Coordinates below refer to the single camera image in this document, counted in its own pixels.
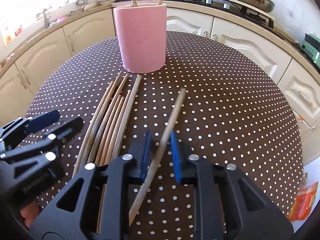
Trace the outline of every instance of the metal rivet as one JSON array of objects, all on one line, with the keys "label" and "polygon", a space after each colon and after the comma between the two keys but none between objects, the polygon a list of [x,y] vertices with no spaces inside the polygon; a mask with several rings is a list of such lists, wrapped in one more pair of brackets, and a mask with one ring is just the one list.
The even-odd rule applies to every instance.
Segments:
[{"label": "metal rivet", "polygon": [[87,163],[84,168],[88,171],[93,170],[96,167],[96,165],[94,163]]},{"label": "metal rivet", "polygon": [[49,138],[50,140],[54,140],[56,137],[57,137],[57,136],[56,136],[54,133],[51,133],[51,134],[48,135],[48,138]]},{"label": "metal rivet", "polygon": [[133,156],[131,154],[122,155],[122,159],[125,161],[131,160]]},{"label": "metal rivet", "polygon": [[52,162],[53,160],[55,160],[56,155],[53,152],[47,152],[45,154],[45,157],[47,158],[47,160]]},{"label": "metal rivet", "polygon": [[237,166],[234,163],[228,163],[227,164],[227,169],[234,171],[237,168]]},{"label": "metal rivet", "polygon": [[191,155],[189,155],[189,160],[197,161],[197,160],[199,160],[199,155],[191,154]]}]

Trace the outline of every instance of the pink utensil holder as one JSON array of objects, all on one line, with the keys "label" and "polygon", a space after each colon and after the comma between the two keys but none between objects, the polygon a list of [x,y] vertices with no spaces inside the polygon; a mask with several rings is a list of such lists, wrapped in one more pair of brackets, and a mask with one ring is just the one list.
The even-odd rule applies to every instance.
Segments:
[{"label": "pink utensil holder", "polygon": [[114,9],[123,67],[149,73],[165,64],[167,6],[156,2]]}]

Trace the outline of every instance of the polka dot tablecloth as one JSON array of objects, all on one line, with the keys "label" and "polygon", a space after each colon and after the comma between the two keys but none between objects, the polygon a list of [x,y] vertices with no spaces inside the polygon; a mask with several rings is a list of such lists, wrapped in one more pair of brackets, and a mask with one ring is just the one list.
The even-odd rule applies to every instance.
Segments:
[{"label": "polka dot tablecloth", "polygon": [[[62,149],[65,177],[37,198],[40,209],[71,179],[85,131],[108,84],[122,70],[117,38],[67,61],[39,90],[26,117],[58,109],[62,123],[84,119],[84,130]],[[130,73],[123,95],[136,74]],[[275,83],[247,57],[223,44],[187,33],[167,33],[166,64],[142,74],[121,155],[144,129],[159,144],[180,88],[186,88],[175,130],[194,153],[211,163],[235,163],[287,214],[299,188],[302,151],[297,122]],[[40,140],[46,130],[23,144]],[[130,239],[192,239],[193,187],[178,185],[168,146],[131,228]],[[132,202],[137,186],[130,187]]]}]

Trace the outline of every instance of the food wrapper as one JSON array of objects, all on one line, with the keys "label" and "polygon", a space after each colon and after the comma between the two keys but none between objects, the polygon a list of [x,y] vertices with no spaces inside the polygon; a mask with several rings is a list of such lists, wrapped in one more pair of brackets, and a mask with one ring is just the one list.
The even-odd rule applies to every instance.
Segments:
[{"label": "food wrapper", "polygon": [[295,202],[288,215],[290,221],[305,220],[311,212],[316,200],[318,182],[309,187],[299,189]]}]

